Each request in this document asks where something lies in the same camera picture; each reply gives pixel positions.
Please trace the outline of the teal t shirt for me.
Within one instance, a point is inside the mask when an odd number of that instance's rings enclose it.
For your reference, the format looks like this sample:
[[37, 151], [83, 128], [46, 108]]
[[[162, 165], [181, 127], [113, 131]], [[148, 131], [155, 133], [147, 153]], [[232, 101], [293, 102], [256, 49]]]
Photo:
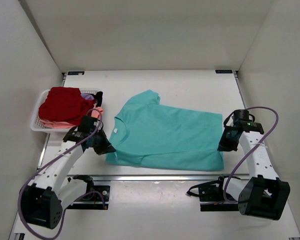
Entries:
[[157, 92], [131, 97], [114, 118], [111, 165], [186, 171], [221, 171], [217, 150], [223, 133], [220, 113], [177, 108], [160, 103]]

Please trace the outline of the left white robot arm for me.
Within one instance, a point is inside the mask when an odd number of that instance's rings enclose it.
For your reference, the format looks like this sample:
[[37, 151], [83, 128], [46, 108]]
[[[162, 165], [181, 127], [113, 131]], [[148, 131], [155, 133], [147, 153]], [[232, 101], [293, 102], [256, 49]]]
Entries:
[[68, 206], [94, 195], [95, 187], [90, 176], [67, 178], [76, 161], [89, 148], [97, 155], [116, 151], [103, 130], [101, 116], [83, 116], [81, 123], [66, 133], [54, 159], [21, 188], [17, 207], [23, 223], [54, 229], [62, 221]]

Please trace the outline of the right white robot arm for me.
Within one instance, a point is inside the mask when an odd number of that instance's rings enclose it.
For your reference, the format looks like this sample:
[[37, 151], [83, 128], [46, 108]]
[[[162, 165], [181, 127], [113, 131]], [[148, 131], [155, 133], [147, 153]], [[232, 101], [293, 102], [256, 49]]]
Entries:
[[239, 212], [243, 216], [278, 221], [290, 194], [290, 185], [274, 170], [265, 139], [279, 122], [265, 132], [249, 109], [234, 110], [223, 122], [219, 152], [237, 151], [244, 156], [228, 175], [189, 188], [186, 195], [200, 201], [201, 212]]

